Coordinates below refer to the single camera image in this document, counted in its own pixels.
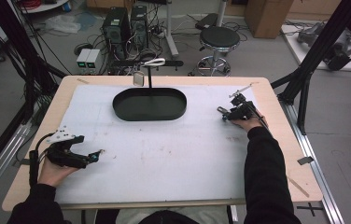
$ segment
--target computer tower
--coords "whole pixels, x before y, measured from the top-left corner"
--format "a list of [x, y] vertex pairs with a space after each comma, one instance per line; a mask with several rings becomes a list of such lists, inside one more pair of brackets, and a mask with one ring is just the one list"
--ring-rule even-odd
[[130, 23], [126, 7], [111, 7], [102, 26], [105, 42], [109, 43], [110, 56], [117, 59], [128, 57], [127, 42], [131, 38]]
[[133, 47], [142, 50], [148, 48], [147, 7], [133, 6], [130, 16], [132, 27]]

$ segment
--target concrete floor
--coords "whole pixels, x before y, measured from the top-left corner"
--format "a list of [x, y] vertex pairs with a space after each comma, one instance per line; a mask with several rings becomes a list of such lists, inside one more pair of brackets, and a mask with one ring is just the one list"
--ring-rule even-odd
[[[76, 35], [66, 35], [59, 32], [45, 32], [43, 38], [56, 53], [62, 63], [72, 74], [78, 74], [76, 65], [77, 56], [74, 55], [74, 47], [85, 43], [90, 35], [99, 35], [99, 28], [103, 20], [100, 14], [95, 11], [93, 14], [86, 13], [84, 4], [76, 1], [74, 10], [68, 15], [76, 15], [82, 18], [84, 25]], [[176, 14], [184, 15], [193, 13], [190, 11], [182, 12], [182, 6], [176, 3]], [[215, 5], [207, 4], [201, 13], [212, 12]], [[39, 25], [45, 19], [64, 14], [59, 8], [45, 13], [37, 13], [32, 16], [33, 22]], [[191, 18], [177, 16], [173, 18], [173, 26], [181, 24], [178, 32], [198, 34], [192, 28], [194, 22]], [[243, 18], [226, 18], [225, 21], [234, 21], [245, 25]], [[298, 64], [288, 47], [283, 36], [276, 39], [256, 39], [251, 36], [249, 31], [240, 32], [247, 37], [247, 41], [227, 56], [232, 65], [233, 77], [266, 77], [271, 82], [278, 80], [293, 72]], [[154, 76], [180, 76], [187, 77], [194, 65], [206, 55], [210, 55], [209, 50], [199, 51], [201, 47], [198, 36], [174, 35], [176, 46], [179, 50], [178, 60], [184, 62], [184, 66], [175, 71], [174, 68], [161, 68], [159, 72], [154, 72]], [[170, 52], [163, 41], [162, 57], [170, 59]], [[52, 65], [66, 72], [60, 63], [52, 56], [46, 47], [44, 53]], [[0, 63], [0, 134], [16, 115], [23, 104], [22, 79], [18, 77], [9, 60]], [[284, 87], [274, 90], [280, 93]], [[299, 98], [295, 99], [295, 106], [298, 106]], [[343, 216], [344, 223], [351, 223], [351, 72], [331, 72], [326, 70], [316, 70], [309, 91], [309, 101], [306, 115], [306, 131], [310, 143], [315, 151], [324, 176], [330, 186], [335, 202]], [[21, 156], [27, 147], [21, 150]], [[7, 190], [13, 181], [18, 168], [9, 166], [0, 178], [0, 223], [6, 223], [10, 213], [1, 209], [2, 201], [7, 194]], [[305, 204], [295, 204], [297, 206], [308, 206]], [[321, 207], [321, 203], [312, 203], [314, 207]], [[243, 220], [245, 208], [238, 206], [238, 215]], [[297, 216], [302, 223], [328, 223], [323, 211], [315, 211], [312, 216], [311, 211], [296, 209]], [[79, 211], [64, 211], [67, 219], [73, 223], [80, 223]], [[92, 223], [94, 211], [88, 211], [88, 223]]]

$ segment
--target black tray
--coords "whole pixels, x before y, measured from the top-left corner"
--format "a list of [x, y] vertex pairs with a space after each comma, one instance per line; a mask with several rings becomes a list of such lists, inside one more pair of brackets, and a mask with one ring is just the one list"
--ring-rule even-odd
[[187, 97], [172, 88], [132, 88], [115, 96], [112, 106], [127, 121], [172, 120], [185, 113]]

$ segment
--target round stool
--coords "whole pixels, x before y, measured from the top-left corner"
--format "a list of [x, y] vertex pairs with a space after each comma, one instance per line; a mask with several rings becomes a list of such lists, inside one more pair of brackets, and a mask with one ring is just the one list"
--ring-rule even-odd
[[202, 30], [200, 42], [204, 48], [213, 50], [214, 55], [202, 58], [196, 65], [197, 71], [202, 76], [213, 76], [218, 72], [228, 77], [231, 74], [231, 65], [225, 59], [219, 58], [219, 54], [236, 49], [240, 36], [228, 28], [212, 26]]

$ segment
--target black jacket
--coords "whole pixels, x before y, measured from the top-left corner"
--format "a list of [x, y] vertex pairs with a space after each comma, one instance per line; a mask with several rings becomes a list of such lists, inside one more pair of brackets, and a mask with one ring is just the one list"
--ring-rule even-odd
[[[296, 224], [289, 195], [283, 153], [269, 132], [248, 132], [245, 165], [247, 215], [245, 224]], [[24, 203], [16, 205], [8, 224], [64, 224], [60, 206], [54, 202], [56, 188], [35, 185]]]

